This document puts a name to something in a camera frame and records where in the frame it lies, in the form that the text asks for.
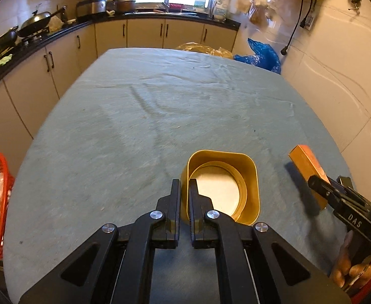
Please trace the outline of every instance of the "kitchen cabinet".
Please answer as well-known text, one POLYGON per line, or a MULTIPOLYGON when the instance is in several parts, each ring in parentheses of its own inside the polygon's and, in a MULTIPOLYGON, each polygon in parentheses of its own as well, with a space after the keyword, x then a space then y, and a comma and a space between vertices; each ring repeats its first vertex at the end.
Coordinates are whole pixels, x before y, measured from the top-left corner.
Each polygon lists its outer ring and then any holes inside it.
POLYGON ((0 152, 13 176, 17 176, 31 142, 32 137, 18 116, 4 82, 0 81, 0 152))
POLYGON ((126 24, 126 20, 96 24, 96 45, 98 57, 108 49, 126 48, 128 32, 126 24))
POLYGON ((128 48, 162 48, 166 20, 128 19, 128 48))
POLYGON ((237 31, 233 29, 205 24, 204 31, 202 32, 201 44, 210 46, 214 49, 224 48, 232 51, 236 34, 237 31))
POLYGON ((76 33, 66 34, 48 44, 46 52, 53 82, 61 98, 80 76, 76 33))
POLYGON ((163 48, 176 49, 183 43, 200 43, 203 29, 204 24, 202 23, 166 19, 163 48))
POLYGON ((84 72, 97 59, 96 30, 89 25, 74 32, 80 71, 84 72))
POLYGON ((59 100, 50 68, 51 61, 42 48, 4 78, 10 98, 32 137, 59 100))

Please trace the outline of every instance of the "cabinet handle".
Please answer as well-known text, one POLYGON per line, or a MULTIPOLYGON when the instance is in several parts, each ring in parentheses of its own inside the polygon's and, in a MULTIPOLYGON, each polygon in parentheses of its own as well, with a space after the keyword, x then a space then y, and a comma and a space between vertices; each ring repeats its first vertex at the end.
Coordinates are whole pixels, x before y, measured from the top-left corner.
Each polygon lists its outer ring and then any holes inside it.
POLYGON ((51 51, 49 52, 49 55, 51 56, 51 60, 52 60, 52 68, 55 68, 55 63, 53 62, 53 56, 52 56, 52 52, 51 51))
POLYGON ((46 65, 48 66, 47 72, 50 72, 50 69, 49 69, 49 62, 48 62, 48 56, 47 56, 47 55, 43 55, 43 57, 45 58, 45 60, 46 60, 46 65))

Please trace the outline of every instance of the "round container opening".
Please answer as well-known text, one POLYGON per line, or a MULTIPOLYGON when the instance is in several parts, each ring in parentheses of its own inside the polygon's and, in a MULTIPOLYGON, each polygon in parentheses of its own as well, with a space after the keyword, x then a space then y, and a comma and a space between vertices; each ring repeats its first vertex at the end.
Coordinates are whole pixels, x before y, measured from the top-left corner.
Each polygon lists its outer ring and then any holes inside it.
POLYGON ((218 166, 204 166, 193 172, 200 195, 212 200, 214 209, 233 215, 240 201, 239 187, 233 176, 218 166))

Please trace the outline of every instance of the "silver bolt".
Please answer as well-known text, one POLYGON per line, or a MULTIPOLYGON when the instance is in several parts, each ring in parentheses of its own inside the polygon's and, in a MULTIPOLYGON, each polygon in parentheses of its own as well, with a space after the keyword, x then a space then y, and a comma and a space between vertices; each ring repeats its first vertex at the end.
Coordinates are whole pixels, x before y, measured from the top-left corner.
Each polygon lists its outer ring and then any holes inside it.
POLYGON ((211 219, 216 219, 219 217, 219 212, 216 210, 210 210, 209 212, 207 212, 207 216, 211 219))
POLYGON ((260 222, 255 225, 255 228, 259 232, 267 232, 267 230, 269 229, 269 226, 266 223, 260 222))
POLYGON ((107 224, 104 224, 102 226, 102 231, 104 233, 111 233, 112 231, 115 230, 115 225, 114 224, 111 224, 111 223, 107 223, 107 224))
POLYGON ((159 219, 159 218, 162 218, 162 216, 163 216, 163 213, 158 210, 155 210, 150 213, 150 217, 153 219, 159 219))

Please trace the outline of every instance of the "table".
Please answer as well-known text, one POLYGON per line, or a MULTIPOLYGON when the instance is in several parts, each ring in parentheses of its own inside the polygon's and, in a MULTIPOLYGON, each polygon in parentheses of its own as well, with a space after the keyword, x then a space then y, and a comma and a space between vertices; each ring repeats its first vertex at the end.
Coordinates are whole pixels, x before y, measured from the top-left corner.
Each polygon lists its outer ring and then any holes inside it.
MULTIPOLYGON (((349 175, 321 121, 278 74, 194 52, 109 50, 50 113, 19 170, 4 237, 11 300, 104 223, 153 210, 200 149, 249 155, 258 220, 328 273, 345 227, 330 210, 318 213, 302 187, 288 157, 297 144, 310 145, 330 177, 349 175)), ((156 251, 153 273, 151 303, 219 303, 214 252, 194 251, 187 225, 176 250, 156 251)))

